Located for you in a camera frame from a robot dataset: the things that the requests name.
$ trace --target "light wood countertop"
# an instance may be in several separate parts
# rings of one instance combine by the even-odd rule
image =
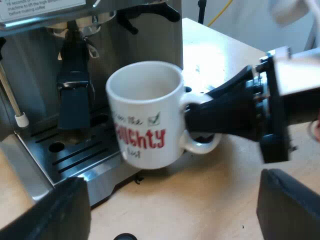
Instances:
[[[183,26],[185,73],[206,84],[221,84],[264,55],[188,19]],[[197,54],[190,58],[192,52]],[[263,164],[257,143],[225,135],[209,154],[185,153],[168,167],[143,171],[140,185],[130,182],[92,210],[89,239],[112,240],[120,233],[138,240],[263,239],[256,215],[262,169],[282,169],[320,193],[320,145],[307,125],[289,128],[298,146],[289,162]],[[32,202],[1,152],[0,178],[3,227]]]

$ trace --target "instruction label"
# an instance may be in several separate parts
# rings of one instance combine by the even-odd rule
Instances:
[[[0,23],[86,4],[86,0],[0,0]]]

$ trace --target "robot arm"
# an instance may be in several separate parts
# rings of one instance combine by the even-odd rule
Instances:
[[[187,111],[186,125],[191,132],[259,142],[265,163],[288,161],[288,126],[313,121],[319,114],[320,48],[291,54],[282,47],[260,61],[208,92],[214,100]]]

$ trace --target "drip tray grate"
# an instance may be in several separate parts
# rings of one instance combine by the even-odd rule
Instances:
[[[57,118],[41,122],[18,136],[52,185],[119,154],[116,133],[108,109],[91,115],[90,135],[68,144],[57,129]]]

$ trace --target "stainless steel drip tray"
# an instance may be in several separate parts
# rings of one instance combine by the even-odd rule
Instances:
[[[56,117],[17,135],[53,186],[68,177],[83,177],[88,182],[91,205],[108,197],[116,184],[139,171],[121,158],[106,107],[91,114],[90,134],[76,144],[66,142],[57,129]]]

